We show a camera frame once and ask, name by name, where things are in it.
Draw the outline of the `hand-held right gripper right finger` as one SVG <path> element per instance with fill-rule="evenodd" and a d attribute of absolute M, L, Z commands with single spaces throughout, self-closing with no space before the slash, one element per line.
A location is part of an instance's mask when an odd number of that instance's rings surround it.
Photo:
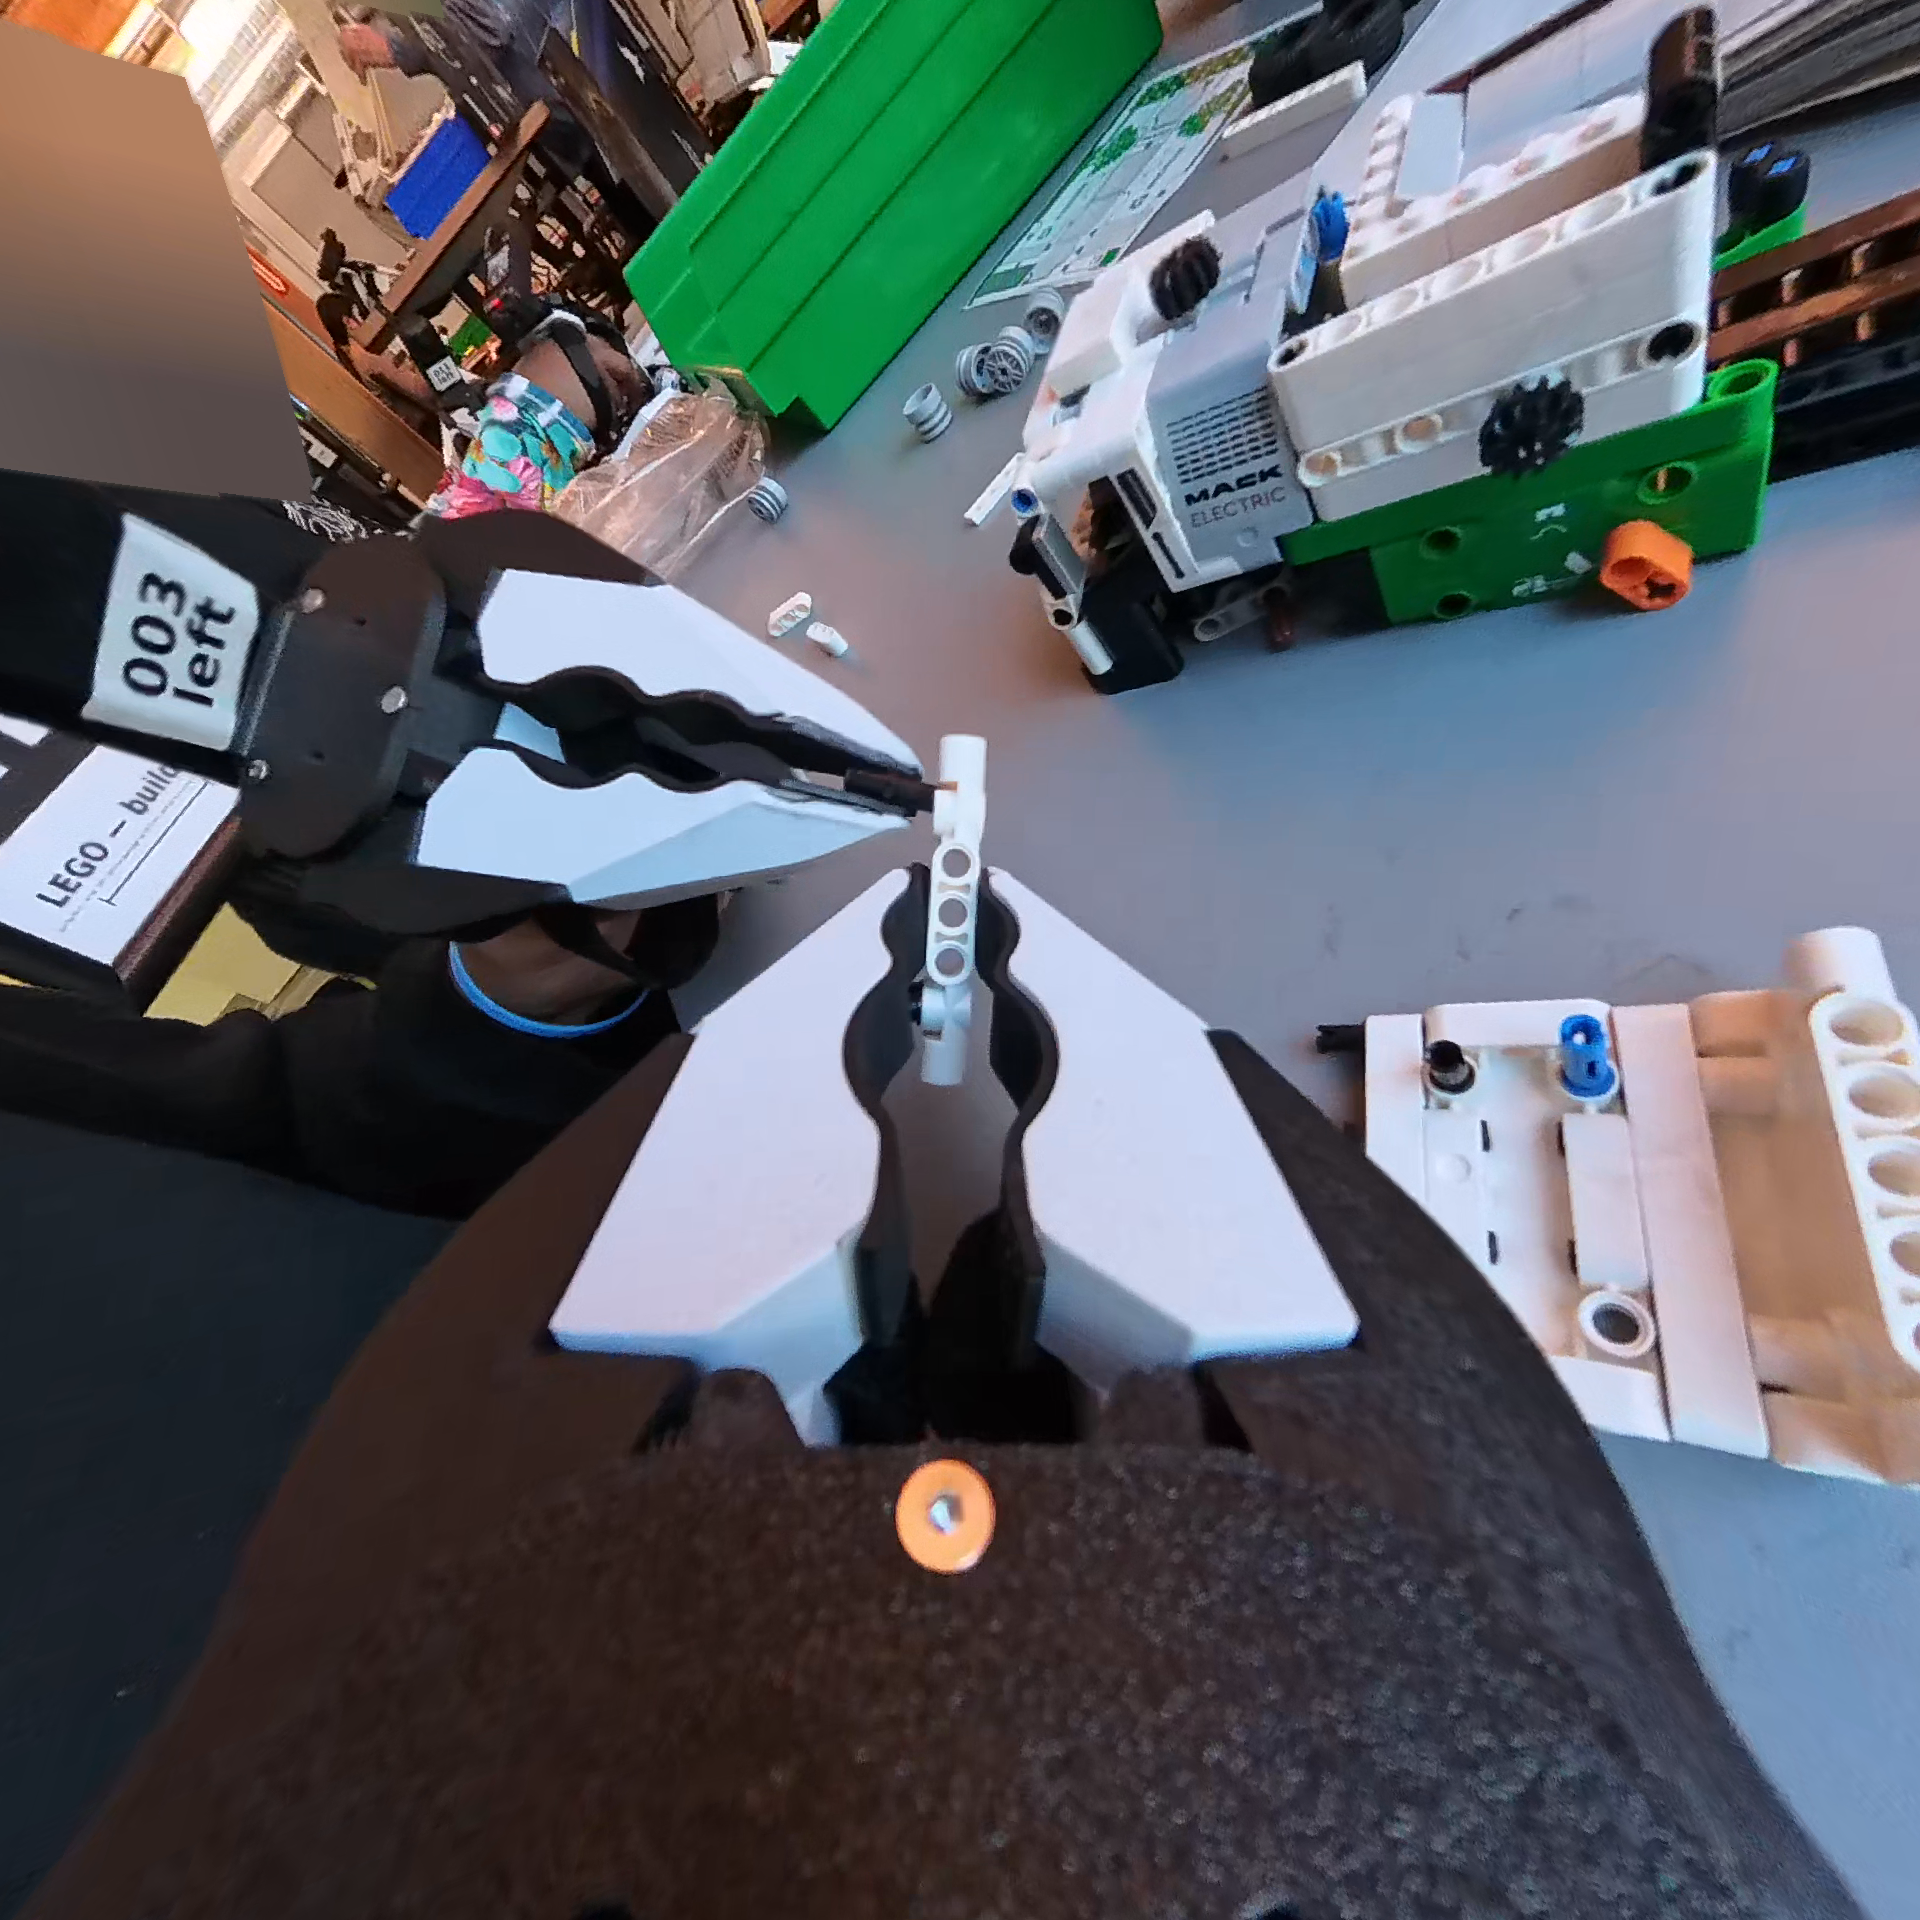
<path fill-rule="evenodd" d="M 1363 1332 L 1226 1034 L 1008 870 L 976 893 L 1015 1351 L 1084 1398 L 1139 1372 L 1347 1351 Z"/>

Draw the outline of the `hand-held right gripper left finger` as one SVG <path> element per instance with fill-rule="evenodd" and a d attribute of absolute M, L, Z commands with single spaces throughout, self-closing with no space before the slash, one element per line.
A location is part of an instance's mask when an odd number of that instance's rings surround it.
<path fill-rule="evenodd" d="M 551 1316 L 563 1351 L 756 1372 L 805 1447 L 844 1442 L 834 1379 L 911 1295 L 885 1091 L 919 1052 L 924 934 L 909 865 L 710 1006 Z"/>

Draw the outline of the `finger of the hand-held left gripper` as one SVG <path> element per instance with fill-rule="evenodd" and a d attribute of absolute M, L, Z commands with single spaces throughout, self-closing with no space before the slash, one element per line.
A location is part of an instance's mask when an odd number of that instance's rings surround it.
<path fill-rule="evenodd" d="M 419 870 L 508 878 L 586 909 L 638 909 L 791 878 L 900 833 L 909 814 L 797 775 L 720 775 L 684 792 L 650 773 L 558 781 L 558 730 L 508 708 L 487 744 L 421 801 Z"/>
<path fill-rule="evenodd" d="M 504 569 L 474 633 L 496 688 L 609 670 L 638 697 L 717 697 L 749 719 L 805 724 L 865 767 L 924 775 L 919 749 L 844 688 L 669 584 Z"/>

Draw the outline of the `white lego beam assembly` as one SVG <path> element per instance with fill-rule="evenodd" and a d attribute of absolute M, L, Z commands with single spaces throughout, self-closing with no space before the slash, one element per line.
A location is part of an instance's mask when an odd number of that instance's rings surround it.
<path fill-rule="evenodd" d="M 936 787 L 930 787 L 930 860 L 927 860 L 927 955 L 924 955 L 924 1082 L 957 1091 L 967 1077 L 967 1027 L 974 1027 L 974 939 L 976 939 L 976 882 L 982 882 L 982 824 L 989 824 L 989 742 L 940 735 Z"/>

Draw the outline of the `white green lego truck model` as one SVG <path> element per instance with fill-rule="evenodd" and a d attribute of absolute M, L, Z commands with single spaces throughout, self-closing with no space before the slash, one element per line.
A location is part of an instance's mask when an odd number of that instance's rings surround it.
<path fill-rule="evenodd" d="M 1673 610 L 1775 484 L 1915 442 L 1915 188 L 1809 226 L 1714 4 L 1434 4 L 1325 156 L 1103 269 L 1008 566 L 1093 689 L 1373 596 Z"/>

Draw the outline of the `white lego plate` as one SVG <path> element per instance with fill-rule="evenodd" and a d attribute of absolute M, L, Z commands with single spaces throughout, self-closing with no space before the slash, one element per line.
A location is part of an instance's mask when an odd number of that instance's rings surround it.
<path fill-rule="evenodd" d="M 1298 133 L 1325 133 L 1325 128 L 1338 133 L 1363 100 L 1368 100 L 1368 67 L 1351 63 L 1271 104 L 1247 104 L 1226 128 L 1219 156 L 1235 164 Z"/>

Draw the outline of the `person's left hand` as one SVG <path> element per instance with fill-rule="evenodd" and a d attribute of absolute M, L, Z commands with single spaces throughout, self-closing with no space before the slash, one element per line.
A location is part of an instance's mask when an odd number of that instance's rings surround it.
<path fill-rule="evenodd" d="M 588 1022 L 635 993 L 684 989 L 717 958 L 727 909 L 733 893 L 626 911 L 597 909 L 588 919 L 552 909 L 461 949 L 474 983 L 504 1006 Z"/>

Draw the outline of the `clear plastic bag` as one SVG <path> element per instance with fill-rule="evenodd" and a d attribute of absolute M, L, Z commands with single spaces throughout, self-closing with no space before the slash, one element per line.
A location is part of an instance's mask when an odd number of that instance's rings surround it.
<path fill-rule="evenodd" d="M 748 519 L 766 480 L 766 421 L 727 387 L 676 387 L 638 409 L 616 453 L 586 470 L 552 519 L 655 582 L 684 576 L 717 530 Z"/>

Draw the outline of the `floral patterned cloth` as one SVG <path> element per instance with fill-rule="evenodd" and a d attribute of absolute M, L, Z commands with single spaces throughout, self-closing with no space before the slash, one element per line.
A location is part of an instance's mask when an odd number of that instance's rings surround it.
<path fill-rule="evenodd" d="M 542 315 L 497 363 L 462 453 L 446 470 L 421 519 L 497 509 L 542 516 L 616 453 L 655 397 L 626 334 L 598 315 Z"/>

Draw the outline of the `yellow sheet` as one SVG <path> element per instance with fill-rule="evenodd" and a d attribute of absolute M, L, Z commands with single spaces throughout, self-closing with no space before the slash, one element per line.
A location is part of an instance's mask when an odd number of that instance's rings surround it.
<path fill-rule="evenodd" d="M 233 909 L 187 949 L 180 967 L 146 1005 L 146 1019 L 218 1022 L 226 1011 L 286 1019 L 331 983 L 368 989 L 360 971 L 323 971 L 273 955 Z"/>

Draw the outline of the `brown work desk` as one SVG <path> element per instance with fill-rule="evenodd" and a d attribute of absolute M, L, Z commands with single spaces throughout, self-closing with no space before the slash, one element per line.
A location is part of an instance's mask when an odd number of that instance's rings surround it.
<path fill-rule="evenodd" d="M 626 347 L 626 300 L 609 251 L 597 245 L 598 222 L 542 150 L 551 133 L 552 109 L 530 104 L 398 275 L 348 259 L 340 232 L 323 232 L 323 338 L 342 371 L 430 451 L 462 436 L 484 397 L 479 368 L 438 329 L 449 302 L 484 323 L 496 356 L 525 347 L 551 316 Z"/>

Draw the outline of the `blue plastic crate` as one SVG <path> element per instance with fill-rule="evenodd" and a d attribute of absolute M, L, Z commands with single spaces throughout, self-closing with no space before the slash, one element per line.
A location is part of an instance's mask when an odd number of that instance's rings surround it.
<path fill-rule="evenodd" d="M 461 115 L 438 115 L 419 150 L 381 193 L 387 215 L 415 235 L 432 235 L 461 197 L 484 179 L 487 139 Z"/>

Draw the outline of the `green plastic bin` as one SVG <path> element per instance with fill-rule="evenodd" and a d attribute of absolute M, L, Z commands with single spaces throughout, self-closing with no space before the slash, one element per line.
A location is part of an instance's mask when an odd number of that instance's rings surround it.
<path fill-rule="evenodd" d="M 1161 55 L 1155 0 L 847 0 L 631 259 L 665 363 L 818 429 Z"/>

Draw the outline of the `person's black jacket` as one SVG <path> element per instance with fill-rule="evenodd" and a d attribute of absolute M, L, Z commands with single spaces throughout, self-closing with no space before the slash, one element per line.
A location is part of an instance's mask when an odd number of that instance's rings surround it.
<path fill-rule="evenodd" d="M 454 1234 L 180 1149 L 0 1125 L 0 1911 L 196 1668 L 342 1364 Z"/>

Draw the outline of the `green printed sticker sheet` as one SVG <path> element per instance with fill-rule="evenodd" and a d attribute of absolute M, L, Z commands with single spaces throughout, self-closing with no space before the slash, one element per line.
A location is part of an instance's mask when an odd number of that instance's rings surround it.
<path fill-rule="evenodd" d="M 1271 32 L 1145 77 L 1048 204 L 982 264 L 967 309 L 1071 294 L 1114 269 L 1250 104 L 1250 63 L 1294 23 L 1310 8 L 1294 4 Z"/>

